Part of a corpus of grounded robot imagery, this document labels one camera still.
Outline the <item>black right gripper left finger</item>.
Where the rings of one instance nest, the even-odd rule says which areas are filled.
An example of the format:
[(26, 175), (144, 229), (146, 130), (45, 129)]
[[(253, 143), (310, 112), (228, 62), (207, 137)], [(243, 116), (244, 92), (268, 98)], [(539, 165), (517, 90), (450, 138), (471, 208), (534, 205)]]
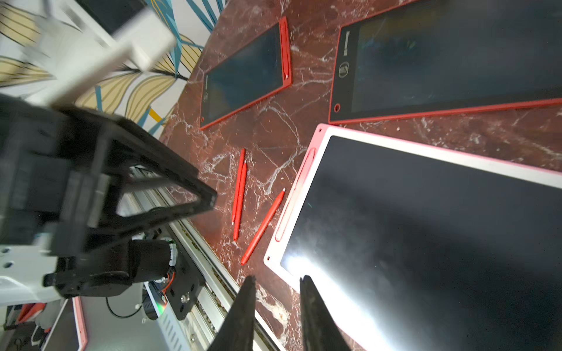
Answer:
[(248, 276), (239, 290), (208, 351), (253, 349), (256, 313), (256, 278)]

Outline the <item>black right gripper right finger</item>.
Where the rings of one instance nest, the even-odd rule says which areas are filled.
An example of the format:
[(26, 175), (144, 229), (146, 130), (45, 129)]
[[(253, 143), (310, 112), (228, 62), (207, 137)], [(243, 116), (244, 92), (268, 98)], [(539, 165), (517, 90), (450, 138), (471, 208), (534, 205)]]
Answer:
[(299, 283), (304, 350), (350, 351), (312, 278), (304, 276)]

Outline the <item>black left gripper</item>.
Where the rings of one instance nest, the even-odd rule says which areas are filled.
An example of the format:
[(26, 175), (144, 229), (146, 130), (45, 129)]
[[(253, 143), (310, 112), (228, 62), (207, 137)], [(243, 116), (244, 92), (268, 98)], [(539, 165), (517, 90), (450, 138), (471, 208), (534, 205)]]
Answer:
[[(99, 182), (108, 180), (108, 190)], [(195, 200), (132, 216), (123, 195), (178, 186)], [(212, 210), (198, 169), (121, 116), (60, 111), (1, 95), (1, 244), (31, 245), (53, 227), (51, 254), (73, 257)]]

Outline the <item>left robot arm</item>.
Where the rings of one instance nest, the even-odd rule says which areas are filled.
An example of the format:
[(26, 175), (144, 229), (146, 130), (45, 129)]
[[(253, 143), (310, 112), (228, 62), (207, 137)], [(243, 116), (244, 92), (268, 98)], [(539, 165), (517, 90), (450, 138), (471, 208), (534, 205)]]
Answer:
[(140, 234), (212, 210), (198, 170), (134, 122), (1, 97), (1, 303), (113, 297), (170, 276)]

